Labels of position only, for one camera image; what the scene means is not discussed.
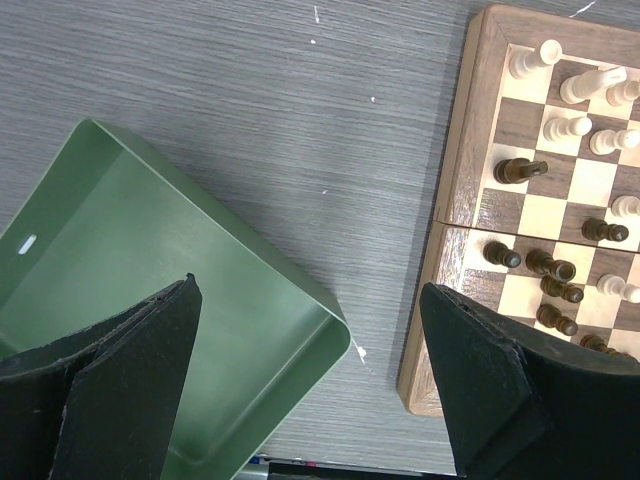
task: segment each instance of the white speck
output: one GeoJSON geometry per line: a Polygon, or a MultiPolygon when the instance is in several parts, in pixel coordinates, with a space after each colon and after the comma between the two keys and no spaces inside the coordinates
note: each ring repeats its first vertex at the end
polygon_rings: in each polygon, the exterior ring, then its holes
{"type": "Polygon", "coordinates": [[[578,15],[580,15],[583,12],[586,12],[587,10],[589,10],[591,7],[593,7],[596,3],[598,3],[598,0],[594,0],[593,2],[591,2],[588,5],[585,5],[584,7],[582,7],[580,10],[578,10],[576,13],[574,13],[573,15],[569,15],[569,18],[574,18],[577,17],[578,15]]]}
{"type": "Polygon", "coordinates": [[[29,251],[29,249],[33,247],[33,244],[36,243],[37,238],[38,237],[36,235],[29,235],[29,238],[25,240],[25,242],[22,244],[22,246],[18,250],[18,255],[26,254],[29,251]]]}
{"type": "Polygon", "coordinates": [[[353,344],[356,347],[356,351],[358,352],[358,356],[360,357],[360,361],[362,362],[363,365],[366,365],[366,362],[364,361],[364,357],[367,356],[367,351],[362,348],[361,346],[359,346],[355,339],[353,337],[351,337],[351,341],[353,342],[353,344]]]}

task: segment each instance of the gray wooden table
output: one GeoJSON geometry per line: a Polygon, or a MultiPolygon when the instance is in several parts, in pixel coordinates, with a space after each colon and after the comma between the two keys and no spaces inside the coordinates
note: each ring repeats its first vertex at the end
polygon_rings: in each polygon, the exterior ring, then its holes
{"type": "MultiPolygon", "coordinates": [[[[366,350],[263,451],[453,472],[443,420],[405,413],[395,385],[464,32],[485,3],[4,0],[0,229],[79,119],[132,128],[335,292],[366,350]]],[[[635,28],[635,3],[580,17],[635,28]]]]}

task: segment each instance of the dark brown chess piece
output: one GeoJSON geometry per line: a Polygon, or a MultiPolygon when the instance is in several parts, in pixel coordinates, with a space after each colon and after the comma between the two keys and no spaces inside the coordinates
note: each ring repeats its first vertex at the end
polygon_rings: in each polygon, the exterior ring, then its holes
{"type": "Polygon", "coordinates": [[[518,252],[511,250],[504,243],[496,241],[487,243],[482,254],[488,262],[507,268],[516,268],[522,261],[518,252]]]}
{"type": "Polygon", "coordinates": [[[582,340],[580,340],[580,346],[588,348],[589,350],[595,350],[596,352],[604,353],[606,355],[611,355],[614,357],[624,357],[633,360],[634,362],[638,361],[635,357],[629,355],[628,353],[619,352],[615,348],[609,348],[606,342],[597,335],[585,335],[582,340]]]}
{"type": "Polygon", "coordinates": [[[608,224],[598,218],[590,218],[582,225],[582,236],[587,240],[611,240],[624,242],[629,238],[629,229],[624,225],[608,224]]]}
{"type": "Polygon", "coordinates": [[[527,254],[527,268],[543,275],[551,275],[560,282],[568,282],[576,276],[576,266],[566,260],[554,260],[553,257],[539,248],[527,254]]]}
{"type": "Polygon", "coordinates": [[[578,324],[562,312],[548,303],[540,305],[536,312],[536,318],[547,328],[555,328],[560,333],[571,337],[578,332],[578,324]]]}
{"type": "Polygon", "coordinates": [[[571,283],[562,283],[549,275],[540,282],[540,288],[550,297],[560,297],[571,303],[580,303],[584,298],[584,291],[571,283]]]}
{"type": "Polygon", "coordinates": [[[524,183],[533,177],[547,173],[548,170],[547,162],[512,158],[498,163],[493,171],[493,176],[499,183],[524,183]]]}

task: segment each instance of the white chess piece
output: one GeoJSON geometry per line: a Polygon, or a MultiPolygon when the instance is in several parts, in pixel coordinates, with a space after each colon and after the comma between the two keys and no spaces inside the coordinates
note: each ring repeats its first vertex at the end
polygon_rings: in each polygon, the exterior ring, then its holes
{"type": "Polygon", "coordinates": [[[633,103],[638,97],[640,97],[640,82],[637,80],[625,80],[607,90],[607,101],[614,107],[633,103]]]}
{"type": "Polygon", "coordinates": [[[542,134],[550,142],[561,142],[571,137],[582,137],[591,131],[593,123],[588,117],[555,117],[544,124],[542,134]]]}
{"type": "Polygon", "coordinates": [[[640,131],[638,130],[600,130],[591,137],[589,147],[596,155],[608,155],[616,149],[635,148],[640,145],[640,131]]]}
{"type": "Polygon", "coordinates": [[[604,71],[589,70],[565,80],[560,86],[560,98],[569,104],[580,103],[603,88],[612,87],[626,79],[627,71],[624,67],[604,71]]]}
{"type": "Polygon", "coordinates": [[[618,218],[634,218],[640,216],[640,198],[623,195],[611,204],[611,213],[618,218]]]}
{"type": "Polygon", "coordinates": [[[509,72],[517,79],[525,78],[540,68],[547,68],[560,61],[562,45],[556,40],[546,40],[534,51],[518,50],[509,62],[509,72]]]}
{"type": "Polygon", "coordinates": [[[620,295],[622,300],[640,303],[640,287],[625,282],[622,277],[610,273],[603,275],[596,284],[598,291],[604,295],[620,295]]]}

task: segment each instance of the chess piece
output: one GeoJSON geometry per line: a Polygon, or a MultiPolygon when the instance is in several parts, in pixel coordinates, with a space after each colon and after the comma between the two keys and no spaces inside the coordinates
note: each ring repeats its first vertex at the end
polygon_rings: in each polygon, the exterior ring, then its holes
{"type": "Polygon", "coordinates": [[[509,62],[509,72],[514,78],[528,77],[540,68],[547,68],[560,61],[562,45],[556,40],[546,40],[534,51],[518,50],[509,62]]]}
{"type": "Polygon", "coordinates": [[[555,328],[560,333],[571,337],[578,332],[578,324],[569,317],[562,315],[562,312],[548,303],[540,305],[536,312],[536,318],[547,328],[555,328]]]}
{"type": "Polygon", "coordinates": [[[613,201],[611,213],[618,218],[634,218],[640,215],[640,198],[623,195],[613,201]]]}
{"type": "Polygon", "coordinates": [[[614,107],[633,103],[638,97],[640,97],[640,82],[637,80],[625,80],[607,90],[607,101],[614,107]]]}
{"type": "Polygon", "coordinates": [[[640,145],[638,130],[600,130],[591,137],[589,147],[596,155],[608,155],[616,149],[635,148],[640,145]]]}
{"type": "Polygon", "coordinates": [[[593,122],[589,117],[555,117],[544,124],[542,134],[549,142],[561,142],[572,137],[582,137],[589,133],[592,127],[593,122]]]}
{"type": "Polygon", "coordinates": [[[580,303],[584,298],[584,291],[571,283],[562,283],[549,275],[540,282],[540,288],[550,297],[560,297],[570,303],[580,303]]]}
{"type": "Polygon", "coordinates": [[[596,288],[603,295],[619,295],[622,300],[629,303],[640,303],[640,287],[625,282],[617,275],[610,273],[603,275],[598,280],[596,288]]]}
{"type": "Polygon", "coordinates": [[[566,260],[554,260],[551,254],[535,248],[527,254],[526,265],[529,270],[543,275],[551,275],[560,282],[568,282],[576,276],[576,266],[566,260]]]}
{"type": "Polygon", "coordinates": [[[495,241],[487,243],[482,254],[488,262],[507,268],[516,268],[522,261],[518,252],[509,249],[504,243],[495,241]]]}
{"type": "Polygon", "coordinates": [[[615,348],[609,348],[606,342],[598,335],[585,335],[584,337],[582,337],[582,340],[580,340],[580,346],[588,348],[589,350],[604,353],[606,355],[611,355],[613,357],[623,357],[629,360],[633,360],[634,362],[638,362],[635,357],[632,357],[628,353],[619,352],[615,348]]]}
{"type": "Polygon", "coordinates": [[[493,175],[499,183],[524,183],[527,180],[547,173],[547,162],[533,162],[526,158],[502,160],[496,165],[493,175]]]}
{"type": "Polygon", "coordinates": [[[581,75],[568,78],[560,86],[560,98],[570,105],[591,98],[603,88],[612,87],[627,79],[624,67],[610,70],[589,70],[581,75]]]}
{"type": "Polygon", "coordinates": [[[598,218],[590,218],[582,225],[582,236],[587,240],[610,240],[624,242],[629,238],[629,229],[624,225],[608,224],[598,218]]]}

